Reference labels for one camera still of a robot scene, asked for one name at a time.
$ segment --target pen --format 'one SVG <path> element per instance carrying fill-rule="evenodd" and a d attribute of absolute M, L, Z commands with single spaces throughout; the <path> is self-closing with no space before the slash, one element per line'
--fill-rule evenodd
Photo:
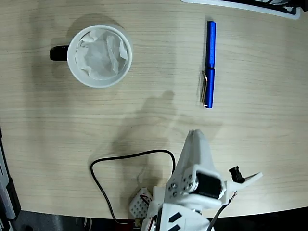
<path fill-rule="evenodd" d="M 214 79 L 215 79 L 215 43 L 216 43 L 216 23 L 207 22 L 206 55 L 204 69 L 204 90 L 203 106 L 213 107 Z"/>

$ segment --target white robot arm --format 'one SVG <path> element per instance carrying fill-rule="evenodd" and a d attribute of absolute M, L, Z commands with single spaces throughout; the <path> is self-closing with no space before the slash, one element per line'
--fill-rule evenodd
<path fill-rule="evenodd" d="M 165 187 L 154 187 L 153 201 L 141 231 L 206 231 L 210 222 L 203 209 L 227 205 L 237 190 L 262 177 L 242 178 L 230 169 L 233 181 L 224 181 L 214 167 L 210 148 L 200 130 L 189 131 L 174 173 Z"/>

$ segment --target black cable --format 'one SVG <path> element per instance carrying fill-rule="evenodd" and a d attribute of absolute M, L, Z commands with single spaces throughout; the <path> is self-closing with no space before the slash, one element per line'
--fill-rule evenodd
<path fill-rule="evenodd" d="M 222 207 L 220 207 L 220 209 L 217 211 L 217 213 L 215 214 L 215 216 L 213 217 L 213 219 L 211 220 L 210 224 L 208 225 L 206 231 L 211 231 L 217 218 L 219 217 L 219 215 L 221 214 L 221 212 L 231 203 L 231 201 L 234 199 L 234 197 L 237 195 L 237 192 L 235 192 L 233 194 L 233 196 L 231 197 L 231 199 L 229 199 L 229 202 L 226 205 L 223 205 Z"/>
<path fill-rule="evenodd" d="M 266 2 L 266 4 L 270 4 L 272 1 L 274 1 L 274 0 L 269 0 L 269 1 Z"/>
<path fill-rule="evenodd" d="M 147 155 L 147 154 L 152 154 L 152 153 L 167 153 L 171 159 L 172 159 L 172 173 L 174 172 L 175 170 L 175 157 L 174 155 L 172 154 L 172 152 L 168 151 L 168 150 L 164 150 L 164 149 L 156 149 L 156 150 L 149 150 L 149 151 L 146 151 L 146 152 L 142 152 L 142 153 L 136 153 L 136 154 L 132 154 L 132 155 L 124 155 L 124 156 L 115 156 L 115 157 L 106 157 L 106 158 L 100 158 L 100 159 L 97 159 L 97 160 L 94 160 L 91 165 L 90 165 L 90 172 L 91 172 L 91 175 L 97 185 L 97 187 L 101 190 L 107 204 L 108 204 L 108 207 L 109 207 L 109 210 L 110 210 L 110 213 L 111 213 L 111 216 L 112 218 L 115 220 L 116 223 L 118 224 L 128 224 L 128 223 L 121 223 L 119 221 L 117 221 L 116 217 L 115 217 L 115 214 L 114 214 L 114 211 L 112 209 L 112 206 L 111 206 L 111 203 L 108 199 L 108 196 L 107 194 L 105 193 L 105 191 L 103 190 L 102 186 L 100 185 L 100 183 L 98 182 L 95 174 L 94 174 L 94 170 L 93 170 L 93 166 L 98 163 L 98 162 L 102 162 L 102 161 L 107 161 L 107 160 L 123 160 L 123 159 L 129 159 L 129 158 L 134 158 L 134 157 L 138 157 L 138 156 L 142 156 L 142 155 Z"/>

